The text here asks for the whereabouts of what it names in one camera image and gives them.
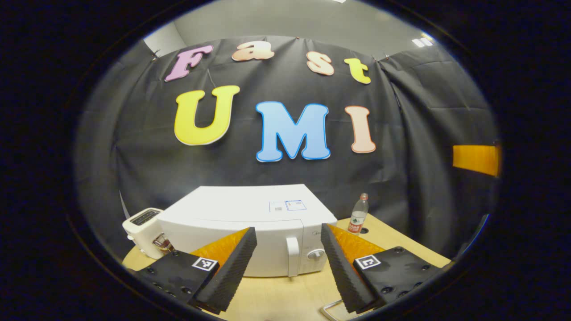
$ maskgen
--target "black cloth backdrop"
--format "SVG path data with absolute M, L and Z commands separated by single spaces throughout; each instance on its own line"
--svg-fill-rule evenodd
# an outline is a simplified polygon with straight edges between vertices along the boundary
M 268 41 L 274 57 L 235 62 L 236 47 Z M 133 246 L 119 191 L 132 215 L 147 207 L 166 208 L 201 185 L 248 186 L 304 183 L 338 218 L 351 215 L 361 192 L 369 212 L 448 257 L 491 210 L 494 178 L 452 167 L 453 145 L 492 145 L 498 139 L 493 115 L 465 70 L 439 46 L 375 61 L 349 49 L 309 39 L 257 36 L 222 39 L 188 76 L 164 82 L 179 50 L 152 60 L 141 41 L 110 67 L 86 103 L 77 131 L 75 177 L 88 222 L 118 258 Z M 306 53 L 332 59 L 335 73 L 323 76 L 306 65 Z M 368 66 L 371 83 L 355 81 L 346 58 Z M 231 123 L 211 145 L 187 146 L 174 135 L 176 97 L 203 90 L 196 125 L 214 118 L 212 89 L 237 85 Z M 325 160 L 289 159 L 260 163 L 263 101 L 283 103 L 297 121 L 303 108 L 319 103 L 325 119 Z M 353 129 L 346 106 L 363 106 L 377 149 L 351 150 Z M 278 148 L 284 151 L 281 142 Z M 220 202 L 213 210 L 230 207 Z

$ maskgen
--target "orange foam pad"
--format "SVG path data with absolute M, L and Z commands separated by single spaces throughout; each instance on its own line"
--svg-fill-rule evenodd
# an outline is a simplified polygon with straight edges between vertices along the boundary
M 200 256 L 202 258 L 217 260 L 218 264 L 220 264 L 218 271 L 220 271 L 248 229 L 249 227 L 225 236 L 217 241 L 199 248 L 190 254 Z
M 360 238 L 357 235 L 353 235 L 349 231 L 343 230 L 342 228 L 338 228 L 331 224 L 327 224 L 327 226 L 329 226 L 331 229 L 331 232 L 335 236 L 337 243 L 343 251 L 343 255 L 345 255 L 345 258 L 349 264 L 351 264 L 351 267 L 353 267 L 355 273 L 357 273 L 357 270 L 353 266 L 353 261 L 355 261 L 355 259 L 383 252 L 385 250 L 384 248 L 377 246 L 363 238 Z

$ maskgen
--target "table surface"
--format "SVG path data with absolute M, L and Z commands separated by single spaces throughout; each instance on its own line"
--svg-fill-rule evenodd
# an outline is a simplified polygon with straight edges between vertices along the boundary
M 337 226 L 343 229 L 347 229 L 348 225 L 348 218 L 337 222 Z M 442 267 L 450 262 L 449 259 L 415 242 L 370 214 L 367 214 L 363 227 L 369 229 L 369 232 L 360 234 L 360 237 L 384 249 L 396 246 L 404 247 L 437 267 Z M 155 259 L 142 254 L 135 246 L 125 256 L 123 265 L 138 271 L 155 261 Z M 221 312 L 217 317 L 230 321 L 327 321 L 327 318 L 319 310 L 339 299 L 341 299 L 341 295 L 337 291 L 331 268 L 326 263 L 320 272 L 301 274 L 292 278 L 287 276 L 278 278 L 244 277 L 230 302 L 228 310 Z M 334 306 L 327 311 L 338 320 L 349 320 L 356 316 L 354 312 L 347 313 L 343 304 Z

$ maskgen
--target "letter m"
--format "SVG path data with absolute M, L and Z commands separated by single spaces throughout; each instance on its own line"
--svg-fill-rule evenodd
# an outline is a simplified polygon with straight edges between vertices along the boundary
M 319 104 L 307 105 L 297 123 L 293 121 L 286 107 L 280 102 L 261 102 L 256 111 L 262 114 L 262 150 L 256 154 L 260 162 L 277 162 L 283 153 L 278 150 L 278 138 L 282 141 L 289 158 L 297 152 L 305 138 L 301 156 L 305 159 L 329 158 L 331 152 L 325 140 L 325 116 L 327 107 Z

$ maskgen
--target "sticker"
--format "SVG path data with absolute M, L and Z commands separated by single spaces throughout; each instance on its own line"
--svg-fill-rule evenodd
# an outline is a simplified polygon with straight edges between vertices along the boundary
M 301 211 L 307 209 L 300 199 L 287 200 L 285 202 L 285 206 L 287 207 L 288 211 Z
M 192 266 L 199 268 L 201 270 L 210 271 L 216 265 L 218 261 L 205 259 L 205 258 L 198 258 L 196 262 Z
M 271 200 L 270 201 L 270 213 L 272 212 L 285 212 L 286 203 L 282 200 Z
M 355 261 L 357 261 L 357 264 L 363 270 L 381 264 L 381 261 L 377 260 L 374 255 L 367 255 L 362 258 L 355 259 Z
M 355 225 L 361 225 L 365 222 L 365 218 L 351 218 L 351 223 Z

